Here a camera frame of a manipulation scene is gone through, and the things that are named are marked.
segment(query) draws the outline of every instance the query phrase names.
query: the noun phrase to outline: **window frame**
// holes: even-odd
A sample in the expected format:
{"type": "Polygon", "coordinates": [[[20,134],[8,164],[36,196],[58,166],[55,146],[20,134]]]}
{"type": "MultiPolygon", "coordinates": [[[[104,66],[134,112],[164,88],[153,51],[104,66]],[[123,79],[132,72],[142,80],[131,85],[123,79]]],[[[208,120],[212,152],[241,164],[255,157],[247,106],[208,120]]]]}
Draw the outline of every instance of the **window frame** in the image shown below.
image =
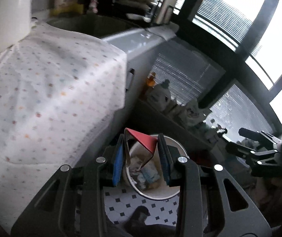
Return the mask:
{"type": "Polygon", "coordinates": [[[221,90],[221,92],[218,93],[217,97],[213,99],[213,101],[208,105],[209,108],[211,108],[218,100],[233,86],[236,85],[244,94],[245,96],[254,104],[254,106],[259,110],[259,112],[263,115],[269,126],[272,128],[273,133],[276,134],[278,131],[276,130],[275,124],[273,121],[271,121],[271,118],[268,116],[266,111],[262,108],[262,106],[257,102],[257,100],[247,91],[247,89],[240,84],[240,82],[237,79],[232,79],[232,81],[229,82],[228,85],[224,89],[221,90]]]}
{"type": "MultiPolygon", "coordinates": [[[[249,34],[250,37],[246,38],[246,36],[245,36],[244,37],[245,40],[242,40],[242,42],[239,44],[239,47],[236,49],[235,54],[240,59],[244,60],[244,62],[246,61],[246,59],[249,56],[252,57],[251,53],[252,53],[253,49],[256,47],[256,45],[260,42],[261,37],[265,33],[273,15],[274,15],[274,12],[276,10],[278,2],[279,2],[279,0],[264,0],[264,3],[263,3],[263,5],[260,9],[260,12],[258,13],[256,19],[254,20],[254,22],[252,23],[249,31],[246,34],[246,36],[249,34]]],[[[196,15],[197,10],[198,10],[201,3],[202,3],[202,0],[185,0],[184,3],[183,3],[183,7],[181,8],[179,14],[178,15],[174,14],[172,20],[175,23],[179,24],[180,28],[182,28],[182,27],[188,28],[190,26],[190,24],[194,24],[194,23],[192,23],[192,20],[193,20],[194,16],[196,15]]],[[[187,41],[188,43],[191,43],[190,37],[187,38],[185,41],[187,41]]],[[[226,69],[226,67],[225,67],[226,65],[221,65],[220,63],[219,63],[219,65],[221,67],[223,67],[224,69],[226,69]]],[[[246,63],[245,63],[245,65],[239,65],[239,66],[249,68],[249,66],[246,63]]],[[[262,70],[269,77],[269,75],[267,74],[267,72],[263,68],[262,68],[262,70]]],[[[240,79],[241,77],[243,77],[243,76],[240,75],[241,72],[243,72],[243,70],[241,70],[240,72],[236,72],[236,73],[226,72],[223,75],[223,77],[218,81],[217,87],[219,86],[219,88],[216,91],[211,90],[210,92],[216,92],[218,94],[217,97],[220,97],[224,93],[224,91],[226,90],[225,86],[226,86],[227,83],[229,83],[229,81],[233,81],[236,78],[240,79]]],[[[250,79],[250,82],[252,82],[252,81],[255,81],[257,83],[260,82],[260,84],[264,85],[262,83],[262,81],[258,78],[258,76],[256,76],[255,73],[254,73],[254,77],[252,77],[250,79]]],[[[280,124],[279,119],[277,118],[277,115],[275,114],[273,109],[270,107],[269,103],[282,90],[282,75],[279,77],[279,79],[275,83],[273,83],[273,86],[269,90],[265,87],[267,89],[267,91],[264,91],[264,93],[263,93],[263,95],[265,97],[267,97],[267,99],[265,99],[265,101],[263,101],[261,99],[256,100],[256,99],[253,98],[253,96],[259,98],[260,95],[258,96],[255,93],[252,95],[254,90],[250,87],[251,84],[252,83],[248,84],[249,86],[241,85],[241,87],[242,87],[241,90],[243,90],[243,92],[248,90],[247,96],[249,98],[251,97],[250,100],[259,108],[260,112],[266,117],[266,119],[270,123],[270,125],[272,125],[271,122],[273,122],[273,125],[274,125],[277,133],[280,133],[282,131],[282,125],[280,124]]],[[[205,106],[206,106],[207,100],[210,101],[210,99],[206,99],[206,101],[203,101],[203,104],[205,106]]]]}

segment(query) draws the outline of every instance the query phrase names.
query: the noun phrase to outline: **window blind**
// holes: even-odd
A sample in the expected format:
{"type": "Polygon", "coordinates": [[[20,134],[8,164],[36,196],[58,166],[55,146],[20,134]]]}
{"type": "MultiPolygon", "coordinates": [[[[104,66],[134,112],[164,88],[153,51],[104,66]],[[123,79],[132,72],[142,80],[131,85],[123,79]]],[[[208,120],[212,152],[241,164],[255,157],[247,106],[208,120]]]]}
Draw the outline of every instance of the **window blind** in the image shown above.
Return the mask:
{"type": "Polygon", "coordinates": [[[186,104],[206,89],[210,89],[224,73],[214,67],[188,43],[175,38],[159,47],[151,72],[156,73],[156,84],[170,81],[171,98],[178,104],[186,104]]]}
{"type": "Polygon", "coordinates": [[[264,0],[203,0],[193,21],[197,17],[224,32],[239,44],[255,20],[264,0]]]}
{"type": "Polygon", "coordinates": [[[206,118],[206,124],[212,126],[210,120],[214,119],[214,124],[225,127],[227,137],[234,142],[244,139],[238,133],[241,127],[253,131],[273,132],[262,113],[235,84],[210,109],[212,113],[206,118]]]}
{"type": "Polygon", "coordinates": [[[252,56],[267,72],[273,82],[282,75],[282,0],[252,56]]]}

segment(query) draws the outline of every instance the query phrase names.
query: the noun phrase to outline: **white bowl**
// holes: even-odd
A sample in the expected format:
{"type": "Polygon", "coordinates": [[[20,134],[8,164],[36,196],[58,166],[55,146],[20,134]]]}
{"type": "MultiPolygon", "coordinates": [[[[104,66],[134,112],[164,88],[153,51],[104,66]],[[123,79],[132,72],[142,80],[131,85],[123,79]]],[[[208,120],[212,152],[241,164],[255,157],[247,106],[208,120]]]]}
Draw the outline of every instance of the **white bowl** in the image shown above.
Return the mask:
{"type": "MultiPolygon", "coordinates": [[[[178,149],[180,156],[184,156],[184,157],[188,157],[184,147],[182,147],[182,145],[177,142],[176,140],[165,136],[165,141],[167,145],[170,146],[174,146],[178,149]]],[[[144,157],[144,154],[148,153],[148,150],[146,148],[144,148],[139,142],[136,142],[130,149],[129,151],[130,153],[130,157],[134,157],[134,156],[138,156],[139,158],[142,159],[142,157],[144,157]]],[[[128,167],[124,167],[123,168],[123,179],[126,182],[127,185],[131,185],[133,187],[133,189],[139,193],[141,196],[151,199],[151,200],[166,200],[166,199],[170,199],[174,196],[176,196],[179,193],[179,187],[169,187],[166,182],[164,181],[164,177],[163,177],[163,172],[162,172],[162,168],[161,168],[161,164],[160,164],[160,160],[159,160],[159,152],[157,150],[155,150],[154,156],[152,158],[152,160],[154,161],[154,164],[159,172],[160,175],[160,179],[159,179],[159,187],[156,189],[150,189],[150,190],[143,190],[140,191],[134,184],[133,184],[133,180],[130,176],[129,173],[129,168],[128,167]]]]}

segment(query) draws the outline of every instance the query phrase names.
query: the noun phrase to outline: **white container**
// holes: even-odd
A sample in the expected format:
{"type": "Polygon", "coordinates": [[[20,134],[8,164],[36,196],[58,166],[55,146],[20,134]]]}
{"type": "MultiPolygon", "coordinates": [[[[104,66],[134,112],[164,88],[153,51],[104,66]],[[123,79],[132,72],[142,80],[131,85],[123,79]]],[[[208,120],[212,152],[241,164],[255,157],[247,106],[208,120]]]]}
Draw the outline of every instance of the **white container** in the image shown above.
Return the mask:
{"type": "Polygon", "coordinates": [[[204,121],[206,117],[211,113],[210,109],[200,109],[196,98],[193,98],[190,102],[182,108],[178,117],[181,120],[182,125],[185,128],[193,127],[198,123],[204,121]]]}
{"type": "Polygon", "coordinates": [[[147,97],[148,103],[158,111],[165,110],[171,101],[171,93],[168,89],[168,85],[169,80],[166,79],[163,83],[154,86],[147,97]]]}
{"type": "MultiPolygon", "coordinates": [[[[182,145],[168,137],[165,136],[165,141],[167,145],[170,146],[174,146],[178,149],[180,156],[184,156],[184,157],[188,157],[185,149],[182,147],[182,145]]],[[[138,156],[139,158],[142,158],[144,156],[144,154],[148,153],[148,150],[146,148],[144,148],[139,142],[136,142],[130,149],[129,151],[130,156],[134,157],[134,156],[138,156]]],[[[122,170],[122,175],[123,175],[123,179],[126,182],[127,185],[132,186],[132,188],[139,193],[141,196],[147,198],[147,199],[151,199],[151,200],[166,200],[166,199],[170,199],[174,196],[176,196],[179,193],[179,187],[169,187],[166,182],[164,181],[164,177],[163,177],[163,172],[162,172],[162,167],[160,165],[160,160],[159,160],[159,152],[157,150],[155,150],[154,156],[152,158],[152,160],[154,161],[154,164],[156,166],[157,171],[159,172],[160,175],[160,180],[159,181],[159,187],[156,189],[150,189],[150,190],[144,190],[144,191],[140,191],[134,184],[133,184],[133,179],[130,176],[129,173],[129,168],[128,167],[124,167],[122,170]]]]}

